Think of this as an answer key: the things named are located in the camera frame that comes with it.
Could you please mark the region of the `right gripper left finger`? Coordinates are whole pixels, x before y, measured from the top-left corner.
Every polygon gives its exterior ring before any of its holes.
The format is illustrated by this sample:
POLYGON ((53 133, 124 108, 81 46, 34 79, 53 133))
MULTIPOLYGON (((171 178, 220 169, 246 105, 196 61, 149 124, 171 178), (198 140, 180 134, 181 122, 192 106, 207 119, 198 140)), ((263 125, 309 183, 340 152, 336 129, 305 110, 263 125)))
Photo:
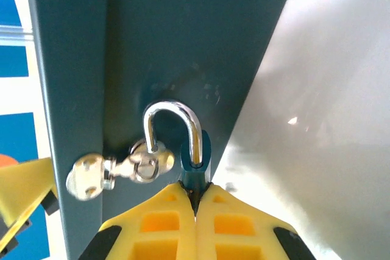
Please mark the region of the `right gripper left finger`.
POLYGON ((78 260, 196 260, 196 226, 179 183, 106 220, 78 260))

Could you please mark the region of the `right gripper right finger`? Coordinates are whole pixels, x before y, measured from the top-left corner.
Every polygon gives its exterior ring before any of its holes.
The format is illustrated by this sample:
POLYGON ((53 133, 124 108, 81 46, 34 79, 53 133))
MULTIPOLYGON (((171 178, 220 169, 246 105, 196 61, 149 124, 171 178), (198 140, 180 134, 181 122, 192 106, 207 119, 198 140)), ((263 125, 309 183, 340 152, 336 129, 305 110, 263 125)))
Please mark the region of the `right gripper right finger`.
POLYGON ((316 260, 290 224, 215 184, 199 203, 196 249, 197 260, 316 260))

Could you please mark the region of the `blue padlock with silver shackle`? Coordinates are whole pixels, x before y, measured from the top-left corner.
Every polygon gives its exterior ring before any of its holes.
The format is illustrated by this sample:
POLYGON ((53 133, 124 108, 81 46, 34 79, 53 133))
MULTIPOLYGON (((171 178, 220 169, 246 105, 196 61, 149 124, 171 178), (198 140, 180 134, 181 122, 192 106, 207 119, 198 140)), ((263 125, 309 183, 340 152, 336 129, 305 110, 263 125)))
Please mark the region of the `blue padlock with silver shackle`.
POLYGON ((180 149, 182 175, 179 180, 186 191, 191 207, 197 214, 200 201, 211 185, 211 141, 194 111, 176 100, 162 100, 147 106, 143 114, 143 130, 147 152, 155 154, 158 151, 154 135, 153 119, 160 111, 169 111, 181 118, 188 132, 188 141, 180 149))

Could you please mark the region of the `starry night tin box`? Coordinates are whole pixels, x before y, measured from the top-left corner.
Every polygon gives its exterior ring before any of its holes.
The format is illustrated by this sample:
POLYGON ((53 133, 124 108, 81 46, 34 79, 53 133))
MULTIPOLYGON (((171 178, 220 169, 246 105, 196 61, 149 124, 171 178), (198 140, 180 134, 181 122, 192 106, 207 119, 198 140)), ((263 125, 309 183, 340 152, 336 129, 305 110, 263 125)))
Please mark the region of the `starry night tin box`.
POLYGON ((152 102, 189 106, 211 139, 215 172, 286 0, 29 0, 69 260, 102 222, 178 180, 118 178, 81 202, 66 190, 88 153, 125 158, 152 102))

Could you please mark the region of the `blue panel with orange circle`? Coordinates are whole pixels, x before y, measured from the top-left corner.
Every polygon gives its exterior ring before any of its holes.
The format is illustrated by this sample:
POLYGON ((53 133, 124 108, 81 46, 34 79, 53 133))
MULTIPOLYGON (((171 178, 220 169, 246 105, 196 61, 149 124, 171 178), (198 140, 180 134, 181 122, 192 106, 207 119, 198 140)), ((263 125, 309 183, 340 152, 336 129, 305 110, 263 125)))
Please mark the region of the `blue panel with orange circle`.
MULTIPOLYGON (((0 116, 0 154, 22 163, 38 158, 32 113, 0 116)), ((31 227, 17 236, 18 245, 2 260, 42 260, 49 257, 45 211, 42 206, 30 216, 31 227)))

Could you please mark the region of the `aluminium frame post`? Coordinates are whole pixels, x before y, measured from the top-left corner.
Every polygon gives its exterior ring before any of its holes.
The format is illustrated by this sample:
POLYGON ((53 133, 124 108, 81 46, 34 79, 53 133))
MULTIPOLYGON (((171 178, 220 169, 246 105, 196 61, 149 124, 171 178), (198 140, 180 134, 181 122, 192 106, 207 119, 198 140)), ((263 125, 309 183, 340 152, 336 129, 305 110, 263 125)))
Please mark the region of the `aluminium frame post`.
POLYGON ((0 26, 0 40, 5 41, 33 41, 31 30, 18 26, 0 26))

